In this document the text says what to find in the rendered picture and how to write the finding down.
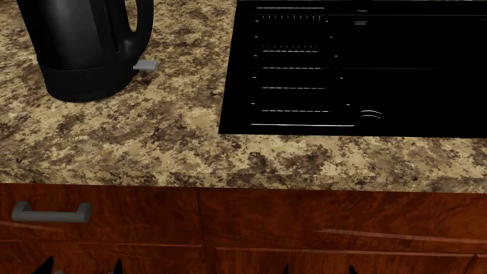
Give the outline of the black kettle base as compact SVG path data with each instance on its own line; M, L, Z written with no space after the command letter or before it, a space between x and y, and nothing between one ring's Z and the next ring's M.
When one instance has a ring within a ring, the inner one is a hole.
M57 70L39 64L47 93L65 102L91 102L110 97L128 86L137 75L138 59L125 59L98 68Z

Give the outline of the grey kettle lever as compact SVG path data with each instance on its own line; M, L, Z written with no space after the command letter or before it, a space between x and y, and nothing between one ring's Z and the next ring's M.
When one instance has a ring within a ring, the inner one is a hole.
M154 71L157 68L157 65L157 61L139 60L136 64L134 64L133 69L142 71Z

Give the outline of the black electric kettle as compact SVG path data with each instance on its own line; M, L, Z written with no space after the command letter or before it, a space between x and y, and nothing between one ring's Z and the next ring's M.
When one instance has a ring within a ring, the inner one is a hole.
M39 64L55 70L99 68L138 59L151 36L154 0L135 0L137 27L125 0L16 0Z

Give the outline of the red-brown wooden cabinet door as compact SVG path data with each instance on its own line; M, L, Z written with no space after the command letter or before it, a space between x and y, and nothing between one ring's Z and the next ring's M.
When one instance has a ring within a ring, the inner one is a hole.
M382 253L351 250L259 250L218 248L217 274L469 274L472 254Z

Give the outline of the wide red-brown wooden panel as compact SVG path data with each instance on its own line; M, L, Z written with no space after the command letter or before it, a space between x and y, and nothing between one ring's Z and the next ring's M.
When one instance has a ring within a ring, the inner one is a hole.
M202 189L216 247L487 254L487 194Z

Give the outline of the red-brown wooden drawer front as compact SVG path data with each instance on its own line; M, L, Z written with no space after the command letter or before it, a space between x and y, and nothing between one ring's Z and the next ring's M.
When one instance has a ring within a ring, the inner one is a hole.
M18 202L33 212L75 212L91 205L86 223L14 221ZM80 241L200 246L195 189L0 183L0 240Z

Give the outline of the black glass cooktop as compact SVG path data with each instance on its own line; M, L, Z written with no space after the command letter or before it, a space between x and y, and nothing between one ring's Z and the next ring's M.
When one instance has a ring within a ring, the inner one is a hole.
M237 0L218 131L487 139L487 0Z

